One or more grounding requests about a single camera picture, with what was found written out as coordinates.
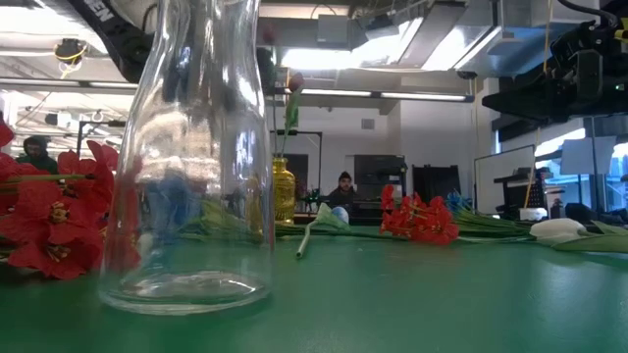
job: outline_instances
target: white flower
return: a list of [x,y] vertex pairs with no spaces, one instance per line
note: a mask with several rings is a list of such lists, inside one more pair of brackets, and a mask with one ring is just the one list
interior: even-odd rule
[[538,242],[553,246],[584,237],[578,233],[578,230],[586,230],[586,228],[570,219],[557,219],[533,225],[530,234],[536,236]]

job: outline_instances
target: person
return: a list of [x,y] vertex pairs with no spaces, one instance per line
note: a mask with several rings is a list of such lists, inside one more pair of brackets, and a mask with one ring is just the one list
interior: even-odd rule
[[18,163],[30,163],[35,168],[56,175],[57,162],[48,156],[48,142],[42,136],[31,136],[24,140],[25,156],[18,157]]
[[351,209],[353,199],[357,198],[357,193],[351,185],[351,175],[347,172],[342,172],[338,178],[338,187],[332,191],[327,197],[329,199],[330,207],[337,206],[344,207],[347,212]]

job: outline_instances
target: green tabletop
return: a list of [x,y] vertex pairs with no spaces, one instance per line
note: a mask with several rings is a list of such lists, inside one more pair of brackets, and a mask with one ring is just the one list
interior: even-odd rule
[[272,296],[186,317],[104,306],[96,276],[2,269],[0,352],[624,352],[628,259],[536,244],[280,240]]

